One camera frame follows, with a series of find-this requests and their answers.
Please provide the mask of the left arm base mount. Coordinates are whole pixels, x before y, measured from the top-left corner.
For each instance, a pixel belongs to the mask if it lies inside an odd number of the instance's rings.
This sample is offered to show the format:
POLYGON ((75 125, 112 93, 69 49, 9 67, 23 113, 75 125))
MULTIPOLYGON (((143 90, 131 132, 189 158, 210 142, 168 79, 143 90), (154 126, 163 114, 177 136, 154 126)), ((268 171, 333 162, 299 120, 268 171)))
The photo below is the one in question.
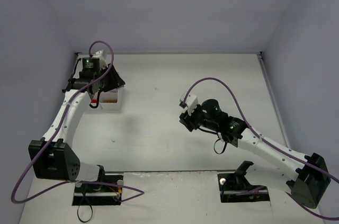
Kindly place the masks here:
POLYGON ((74 188, 72 205, 80 206, 110 206, 120 205, 122 200, 122 188, 112 186, 123 185, 123 174, 106 174, 104 182, 111 185, 82 184, 74 188))

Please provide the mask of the small brown lego brick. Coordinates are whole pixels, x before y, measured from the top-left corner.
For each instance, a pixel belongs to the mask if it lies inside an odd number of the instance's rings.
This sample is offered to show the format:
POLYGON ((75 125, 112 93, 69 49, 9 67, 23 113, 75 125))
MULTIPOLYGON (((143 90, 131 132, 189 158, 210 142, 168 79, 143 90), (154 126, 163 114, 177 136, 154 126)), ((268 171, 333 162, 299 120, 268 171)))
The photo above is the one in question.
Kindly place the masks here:
POLYGON ((117 103, 117 100, 104 100, 104 103, 117 103))

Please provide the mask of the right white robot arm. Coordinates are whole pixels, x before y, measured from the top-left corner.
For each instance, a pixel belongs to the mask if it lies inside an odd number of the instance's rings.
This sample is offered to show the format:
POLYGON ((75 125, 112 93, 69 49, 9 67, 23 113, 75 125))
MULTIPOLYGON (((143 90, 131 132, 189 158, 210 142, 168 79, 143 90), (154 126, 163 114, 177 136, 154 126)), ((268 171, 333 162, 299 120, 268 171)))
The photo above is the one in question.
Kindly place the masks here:
POLYGON ((223 112, 215 99, 199 104, 198 98, 190 95, 186 101, 180 102, 180 107, 183 109, 180 123, 190 132, 211 133, 225 146, 249 151, 274 165, 274 168, 264 168, 244 161, 235 171, 241 183, 273 187, 290 194, 303 207, 318 207, 332 180, 321 155, 306 155, 263 136, 245 120, 223 112))

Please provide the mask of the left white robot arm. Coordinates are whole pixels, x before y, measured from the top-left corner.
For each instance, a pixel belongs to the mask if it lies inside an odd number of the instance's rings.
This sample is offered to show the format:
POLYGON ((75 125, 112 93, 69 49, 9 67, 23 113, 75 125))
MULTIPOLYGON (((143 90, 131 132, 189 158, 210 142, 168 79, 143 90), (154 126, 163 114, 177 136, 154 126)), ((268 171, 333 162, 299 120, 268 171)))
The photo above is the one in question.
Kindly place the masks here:
POLYGON ((73 138, 84 112, 97 94, 121 88, 125 82, 102 50, 79 58, 82 70, 74 74, 63 89, 65 95, 51 127, 28 150, 39 179, 68 182, 106 182, 102 165, 82 162, 72 149, 73 138))

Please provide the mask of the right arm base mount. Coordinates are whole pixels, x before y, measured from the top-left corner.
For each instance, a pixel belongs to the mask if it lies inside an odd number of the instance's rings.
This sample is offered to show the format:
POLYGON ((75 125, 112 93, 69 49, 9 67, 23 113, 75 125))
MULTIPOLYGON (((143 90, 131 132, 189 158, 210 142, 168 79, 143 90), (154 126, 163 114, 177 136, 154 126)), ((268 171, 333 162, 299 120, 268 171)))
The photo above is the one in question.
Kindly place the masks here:
POLYGON ((248 169, 254 163, 244 161, 233 173, 218 173, 218 186, 221 203, 269 202, 266 186, 252 185, 246 179, 248 169))

